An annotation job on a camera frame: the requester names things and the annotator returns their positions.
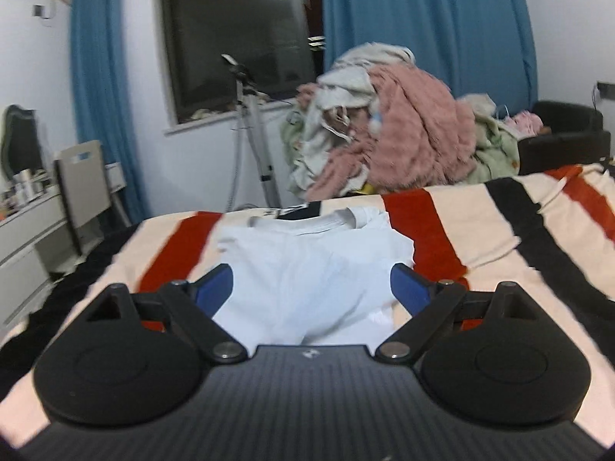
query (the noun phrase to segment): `metal screw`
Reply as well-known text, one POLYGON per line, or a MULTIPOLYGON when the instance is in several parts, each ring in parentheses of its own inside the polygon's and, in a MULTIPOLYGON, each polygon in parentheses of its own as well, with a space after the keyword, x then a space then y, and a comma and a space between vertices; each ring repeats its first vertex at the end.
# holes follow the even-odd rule
POLYGON ((380 353, 389 359, 402 359, 410 354, 410 347, 399 341, 389 341, 380 345, 380 353))
POLYGON ((213 354, 220 359, 234 359, 239 357, 243 351, 243 348, 239 343, 233 341, 225 341, 218 343, 213 348, 213 354))
POLYGON ((301 353, 303 355, 303 357, 305 357, 306 359, 315 359, 316 357, 318 357, 321 353, 316 350, 315 348, 310 348, 309 350, 306 350, 305 352, 301 353))

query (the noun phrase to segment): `blue curtain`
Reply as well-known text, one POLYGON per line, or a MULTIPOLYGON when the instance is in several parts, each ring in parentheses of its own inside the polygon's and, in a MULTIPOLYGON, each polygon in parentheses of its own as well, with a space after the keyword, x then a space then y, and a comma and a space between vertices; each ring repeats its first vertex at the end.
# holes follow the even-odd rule
POLYGON ((511 113, 537 100, 525 0, 323 0, 325 64, 366 41, 407 46, 460 96, 488 93, 511 113))
POLYGON ((73 0, 71 72, 77 135, 100 140, 107 163, 122 164, 123 200, 130 219, 150 216, 136 155, 128 103, 122 36, 122 0, 73 0))

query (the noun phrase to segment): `striped blanket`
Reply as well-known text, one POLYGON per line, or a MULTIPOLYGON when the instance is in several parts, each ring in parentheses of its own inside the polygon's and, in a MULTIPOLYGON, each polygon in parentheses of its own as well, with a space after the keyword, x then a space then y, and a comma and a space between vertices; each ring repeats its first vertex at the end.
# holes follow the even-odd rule
MULTIPOLYGON (((6 387, 0 433, 20 446, 48 424, 30 367, 58 328, 107 284, 147 292, 173 279, 196 280, 216 265, 216 238, 224 226, 245 226, 251 216, 303 218, 347 206, 386 210, 393 228, 414 240, 414 268, 430 280, 454 279, 479 291, 491 291, 502 280, 518 282, 589 361, 592 381, 576 423, 602 445, 615 443, 615 181, 599 165, 291 210, 187 212, 147 220, 105 250, 113 261, 84 288, 80 301, 54 310, 48 300, 46 316, 34 314, 0 350, 0 374, 12 369, 10 386, 0 379, 6 387), (41 341, 40 334, 47 338, 41 341)), ((394 313, 398 325, 409 318, 401 306, 394 313)))

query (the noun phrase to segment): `wall outlet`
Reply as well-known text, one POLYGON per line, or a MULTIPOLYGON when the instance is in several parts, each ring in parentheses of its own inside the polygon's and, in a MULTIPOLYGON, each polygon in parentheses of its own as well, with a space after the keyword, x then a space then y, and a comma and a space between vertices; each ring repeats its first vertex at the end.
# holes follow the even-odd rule
POLYGON ((599 81, 597 86, 601 99, 615 101, 615 83, 605 83, 603 81, 599 81))

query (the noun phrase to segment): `pile of clothes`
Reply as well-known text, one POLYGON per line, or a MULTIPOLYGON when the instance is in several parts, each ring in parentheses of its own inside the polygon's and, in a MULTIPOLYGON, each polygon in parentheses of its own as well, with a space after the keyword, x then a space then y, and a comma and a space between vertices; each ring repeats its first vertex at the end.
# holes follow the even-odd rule
POLYGON ((382 43, 349 50, 296 100, 281 135, 306 201, 515 175, 517 140, 542 127, 497 120, 486 95, 456 100, 408 48, 382 43))

